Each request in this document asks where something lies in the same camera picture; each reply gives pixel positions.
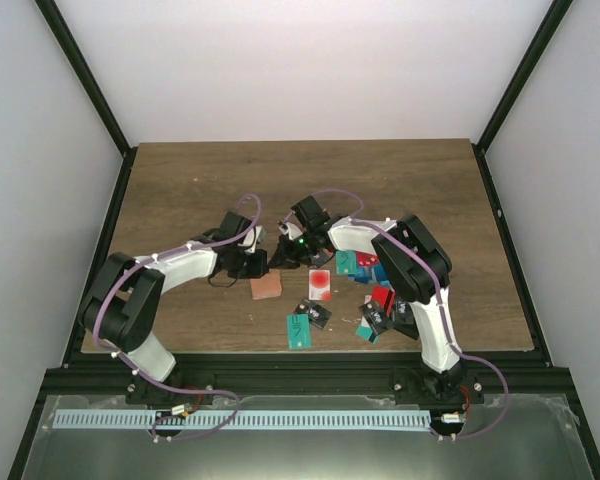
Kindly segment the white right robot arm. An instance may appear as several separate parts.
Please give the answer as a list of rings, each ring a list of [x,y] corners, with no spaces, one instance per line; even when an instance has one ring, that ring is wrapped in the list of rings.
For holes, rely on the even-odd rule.
[[[416,215],[383,221],[362,220],[356,213],[331,215],[309,195],[291,207],[278,228],[274,268],[312,265],[324,250],[375,256],[414,317],[425,393],[445,403],[459,392],[460,354],[448,301],[452,263]]]

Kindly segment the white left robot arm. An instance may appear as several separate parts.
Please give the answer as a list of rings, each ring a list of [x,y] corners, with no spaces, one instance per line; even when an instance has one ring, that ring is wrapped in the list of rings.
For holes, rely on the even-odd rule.
[[[234,280],[262,277],[268,272],[267,252],[258,247],[263,235],[256,221],[229,211],[218,227],[174,249],[138,257],[114,253],[82,301],[78,321],[100,347],[151,378],[148,388],[158,401],[174,403],[185,381],[173,371],[175,357],[153,332],[162,295],[222,271]]]

